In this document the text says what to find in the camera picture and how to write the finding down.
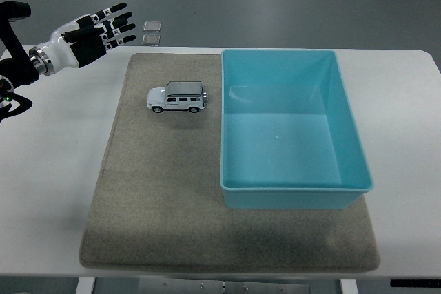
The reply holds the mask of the white and black hand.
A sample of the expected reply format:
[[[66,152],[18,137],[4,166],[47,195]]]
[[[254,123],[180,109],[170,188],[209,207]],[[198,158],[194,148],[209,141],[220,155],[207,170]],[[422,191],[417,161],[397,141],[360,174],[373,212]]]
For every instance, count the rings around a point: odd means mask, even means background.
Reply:
[[[131,32],[131,12],[125,2],[86,14],[55,30],[51,36],[50,60],[54,70],[81,68],[107,54],[108,51],[136,39]]]

